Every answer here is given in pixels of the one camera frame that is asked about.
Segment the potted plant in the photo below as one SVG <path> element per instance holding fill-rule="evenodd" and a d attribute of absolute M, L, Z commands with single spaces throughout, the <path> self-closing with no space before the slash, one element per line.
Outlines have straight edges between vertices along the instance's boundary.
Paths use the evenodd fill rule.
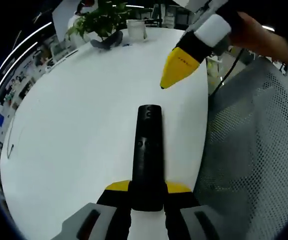
<path fill-rule="evenodd" d="M 83 38 L 85 34 L 95 32 L 102 42 L 92 40 L 92 45 L 103 47 L 104 44 L 109 48 L 113 43 L 119 40 L 121 42 L 120 30 L 126 28 L 129 15 L 130 10 L 126 9 L 126 3 L 121 0 L 98 0 L 98 8 L 93 12 L 84 13 L 76 20 L 74 26 L 68 29 L 67 34 L 70 37 L 75 33 Z"/>

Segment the person's hand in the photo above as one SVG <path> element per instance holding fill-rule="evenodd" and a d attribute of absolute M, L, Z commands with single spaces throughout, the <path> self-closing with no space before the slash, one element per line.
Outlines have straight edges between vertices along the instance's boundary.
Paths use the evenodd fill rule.
<path fill-rule="evenodd" d="M 231 44 L 288 64 L 287 41 L 264 29 L 248 14 L 244 12 L 238 14 L 244 20 L 244 27 L 238 33 L 230 35 Z"/>

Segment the person's arm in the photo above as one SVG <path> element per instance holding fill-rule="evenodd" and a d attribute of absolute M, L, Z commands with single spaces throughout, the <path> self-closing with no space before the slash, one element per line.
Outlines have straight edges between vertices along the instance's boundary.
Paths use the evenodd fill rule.
<path fill-rule="evenodd" d="M 264 29 L 259 22 L 244 12 L 239 12 L 245 26 L 238 34 L 230 35 L 232 45 L 246 48 L 257 54 L 288 64 L 287 41 Z"/>

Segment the fluorescent light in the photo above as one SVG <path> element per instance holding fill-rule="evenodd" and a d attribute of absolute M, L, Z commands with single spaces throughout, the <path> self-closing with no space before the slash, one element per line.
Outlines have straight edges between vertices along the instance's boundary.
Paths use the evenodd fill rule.
<path fill-rule="evenodd" d="M 5 73 L 5 75 L 3 76 L 2 80 L 0 81 L 0 86 L 3 83 L 3 81 L 5 80 L 5 78 L 7 77 L 7 75 L 9 74 L 9 72 L 13 69 L 13 67 L 16 65 L 16 63 L 18 63 L 18 61 L 29 51 L 31 50 L 35 45 L 37 44 L 37 42 L 35 42 L 32 46 L 30 46 L 25 52 L 23 52 L 23 54 L 21 56 L 19 56 L 18 59 L 16 59 L 16 61 L 12 64 L 12 66 L 10 66 L 10 68 L 7 70 L 7 72 Z"/>
<path fill-rule="evenodd" d="M 45 27 L 51 25 L 52 22 L 50 21 L 49 23 L 45 24 L 44 26 L 40 27 L 39 29 L 37 29 L 35 32 L 33 32 L 31 35 L 29 35 L 27 38 L 25 38 L 19 45 L 17 45 L 16 48 L 14 48 L 13 51 L 10 52 L 10 54 L 7 56 L 7 58 L 4 60 L 4 62 L 1 64 L 0 69 L 4 66 L 4 64 L 7 62 L 7 60 L 10 58 L 10 56 L 12 56 L 12 54 L 24 43 L 26 42 L 28 39 L 30 39 L 34 34 L 36 34 L 37 32 L 41 31 L 42 29 L 44 29 Z"/>
<path fill-rule="evenodd" d="M 132 8 L 138 8 L 138 9 L 144 9 L 145 7 L 143 6 L 137 6 L 137 5 L 126 5 L 126 7 L 132 7 Z"/>
<path fill-rule="evenodd" d="M 267 29 L 267 30 L 269 30 L 269 31 L 272 31 L 272 32 L 275 31 L 275 29 L 273 29 L 273 28 L 270 27 L 270 26 L 265 26 L 265 25 L 263 25 L 263 28 L 264 28 L 264 29 Z"/>

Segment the round table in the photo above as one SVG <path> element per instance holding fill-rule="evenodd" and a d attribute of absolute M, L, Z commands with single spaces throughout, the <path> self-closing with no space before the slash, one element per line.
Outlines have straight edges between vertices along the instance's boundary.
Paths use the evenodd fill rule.
<path fill-rule="evenodd" d="M 110 51 L 82 46 L 43 75 L 16 111 L 14 149 L 7 159 L 5 141 L 0 172 L 9 211 L 27 239 L 53 238 L 109 184 L 131 179 L 140 105 L 162 107 L 166 180 L 193 189 L 207 124 L 206 65 L 161 89 L 166 57 L 183 31 L 147 34 L 146 42 Z"/>

